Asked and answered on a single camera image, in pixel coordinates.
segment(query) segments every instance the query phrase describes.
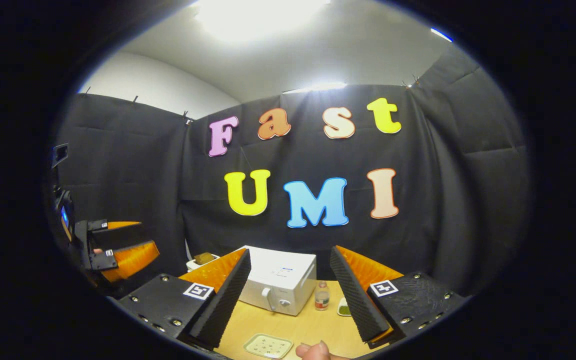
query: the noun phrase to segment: soap dish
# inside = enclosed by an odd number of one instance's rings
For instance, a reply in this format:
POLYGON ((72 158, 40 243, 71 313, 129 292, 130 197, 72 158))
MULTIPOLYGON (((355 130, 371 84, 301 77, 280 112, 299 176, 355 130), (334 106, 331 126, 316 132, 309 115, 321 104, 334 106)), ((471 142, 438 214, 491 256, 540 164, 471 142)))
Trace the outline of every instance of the soap dish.
POLYGON ((352 316, 351 314, 342 314, 341 312, 339 312, 339 310, 341 309, 342 306, 348 307, 348 302, 346 301, 345 297, 342 297, 341 300, 339 300, 339 305, 336 307, 336 313, 342 317, 352 316))
POLYGON ((293 347, 292 341, 265 333, 256 333, 244 344, 245 351, 270 359, 283 358, 288 354, 291 347, 293 347))

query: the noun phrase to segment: wooden table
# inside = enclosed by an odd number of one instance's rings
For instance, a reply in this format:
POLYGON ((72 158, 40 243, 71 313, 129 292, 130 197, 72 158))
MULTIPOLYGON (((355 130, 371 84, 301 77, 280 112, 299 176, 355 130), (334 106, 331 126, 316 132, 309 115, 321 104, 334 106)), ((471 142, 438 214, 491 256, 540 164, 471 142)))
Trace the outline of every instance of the wooden table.
POLYGON ((214 351, 234 360, 262 360, 264 357, 244 350, 244 344, 255 334, 290 340, 292 348, 283 357, 285 360, 299 360, 295 348, 301 343, 317 344, 323 340, 331 354, 356 358, 385 347, 386 344, 371 350, 359 337, 357 326, 350 316, 337 313, 339 301, 344 296, 337 281, 327 281, 330 302, 327 310, 315 309, 315 294, 297 316, 272 312, 237 301, 228 326, 223 333, 219 348, 214 351))

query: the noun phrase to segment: white ceiling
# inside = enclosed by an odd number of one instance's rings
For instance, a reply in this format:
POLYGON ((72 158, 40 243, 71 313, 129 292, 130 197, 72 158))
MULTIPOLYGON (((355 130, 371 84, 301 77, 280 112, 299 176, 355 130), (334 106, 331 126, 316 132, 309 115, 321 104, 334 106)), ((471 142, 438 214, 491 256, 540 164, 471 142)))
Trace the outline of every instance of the white ceiling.
POLYGON ((372 0, 331 0, 306 25, 247 42, 214 37, 197 12, 177 11, 121 51, 175 66, 246 103, 317 82, 412 84, 451 46, 429 25, 372 0))

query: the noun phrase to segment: bottle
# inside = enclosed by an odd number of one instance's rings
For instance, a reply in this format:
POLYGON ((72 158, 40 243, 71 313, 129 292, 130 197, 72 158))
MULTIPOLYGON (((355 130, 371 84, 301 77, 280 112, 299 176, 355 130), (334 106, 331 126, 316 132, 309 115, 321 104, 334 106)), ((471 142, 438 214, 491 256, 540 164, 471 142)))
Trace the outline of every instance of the bottle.
POLYGON ((325 281, 319 281, 315 289, 315 309, 320 312, 328 309, 330 302, 330 291, 325 281))

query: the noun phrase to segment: ceiling light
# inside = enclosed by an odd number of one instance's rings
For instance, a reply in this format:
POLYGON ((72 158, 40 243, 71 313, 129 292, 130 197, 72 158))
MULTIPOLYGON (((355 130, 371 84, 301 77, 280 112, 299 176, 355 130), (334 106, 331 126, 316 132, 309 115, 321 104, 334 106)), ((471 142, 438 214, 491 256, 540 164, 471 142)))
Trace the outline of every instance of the ceiling light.
POLYGON ((199 0, 195 19, 224 41, 250 41, 302 27, 329 0, 199 0))
POLYGON ((346 87, 345 82, 341 82, 341 81, 337 81, 337 82, 325 82, 322 84, 316 84, 313 86, 309 86, 307 88, 300 88, 300 89, 294 89, 294 90, 290 90, 290 91, 284 91, 284 94, 295 94, 298 92, 309 92, 309 91, 326 91, 326 90, 331 90, 331 89, 343 89, 346 87))
POLYGON ((447 41, 450 41, 451 43, 453 42, 452 39, 450 39, 448 36, 442 34, 441 32, 439 32, 438 30, 435 29, 430 29, 430 32, 432 32, 435 35, 439 35, 440 37, 446 39, 447 41))

